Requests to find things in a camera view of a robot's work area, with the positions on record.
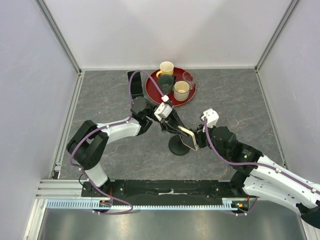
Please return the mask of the pink case smartphone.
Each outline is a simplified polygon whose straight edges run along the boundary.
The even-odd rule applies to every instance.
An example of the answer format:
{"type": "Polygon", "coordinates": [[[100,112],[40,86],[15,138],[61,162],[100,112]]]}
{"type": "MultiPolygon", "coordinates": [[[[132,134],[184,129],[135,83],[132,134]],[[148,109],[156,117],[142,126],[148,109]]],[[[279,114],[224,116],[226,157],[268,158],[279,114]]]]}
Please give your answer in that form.
{"type": "Polygon", "coordinates": [[[182,143],[188,148],[190,148],[191,150],[197,151],[199,149],[199,146],[198,146],[195,134],[191,130],[183,126],[178,126],[178,128],[183,133],[180,136],[182,143]]]}

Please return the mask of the black round suction base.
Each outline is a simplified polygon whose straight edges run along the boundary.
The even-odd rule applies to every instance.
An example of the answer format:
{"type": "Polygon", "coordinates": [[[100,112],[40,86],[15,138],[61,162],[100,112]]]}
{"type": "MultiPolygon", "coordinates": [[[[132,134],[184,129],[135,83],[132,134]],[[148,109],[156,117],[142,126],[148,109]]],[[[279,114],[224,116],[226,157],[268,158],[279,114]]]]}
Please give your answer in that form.
{"type": "Polygon", "coordinates": [[[170,152],[175,156],[184,156],[191,150],[188,146],[184,145],[179,135],[174,135],[168,142],[170,152]]]}

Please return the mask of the white case smartphone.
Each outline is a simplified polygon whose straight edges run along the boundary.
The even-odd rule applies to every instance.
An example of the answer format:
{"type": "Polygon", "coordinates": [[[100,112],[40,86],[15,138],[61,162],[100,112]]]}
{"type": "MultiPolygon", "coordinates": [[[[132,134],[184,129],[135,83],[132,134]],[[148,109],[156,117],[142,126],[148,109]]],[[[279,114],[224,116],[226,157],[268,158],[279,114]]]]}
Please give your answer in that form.
{"type": "Polygon", "coordinates": [[[130,95],[132,99],[135,99],[137,97],[143,97],[143,85],[142,85],[142,79],[141,79],[141,73],[136,73],[130,84],[130,95]]]}

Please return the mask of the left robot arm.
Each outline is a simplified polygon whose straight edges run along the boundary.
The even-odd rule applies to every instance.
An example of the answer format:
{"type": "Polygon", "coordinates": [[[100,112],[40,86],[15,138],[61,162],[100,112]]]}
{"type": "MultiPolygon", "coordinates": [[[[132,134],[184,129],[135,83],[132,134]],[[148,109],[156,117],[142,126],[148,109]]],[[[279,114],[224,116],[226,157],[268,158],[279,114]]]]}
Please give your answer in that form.
{"type": "Polygon", "coordinates": [[[94,123],[85,121],[66,146],[88,179],[93,183],[92,191],[99,197],[110,191],[110,180],[100,160],[107,144],[128,137],[140,136],[148,131],[153,122],[159,123],[163,132],[187,137],[177,111],[168,101],[155,104],[142,96],[131,102],[130,116],[110,122],[94,123]]]}

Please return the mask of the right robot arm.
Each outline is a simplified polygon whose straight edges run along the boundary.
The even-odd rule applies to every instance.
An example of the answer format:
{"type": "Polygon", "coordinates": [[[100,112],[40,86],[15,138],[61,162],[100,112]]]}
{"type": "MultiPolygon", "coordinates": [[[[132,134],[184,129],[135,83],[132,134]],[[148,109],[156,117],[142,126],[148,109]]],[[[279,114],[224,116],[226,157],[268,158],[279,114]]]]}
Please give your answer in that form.
{"type": "Polygon", "coordinates": [[[261,151],[239,142],[226,126],[201,124],[195,137],[200,147],[209,147],[218,158],[236,170],[229,184],[233,196],[246,194],[264,198],[299,214],[312,227],[320,227],[318,183],[298,176],[261,151]]]}

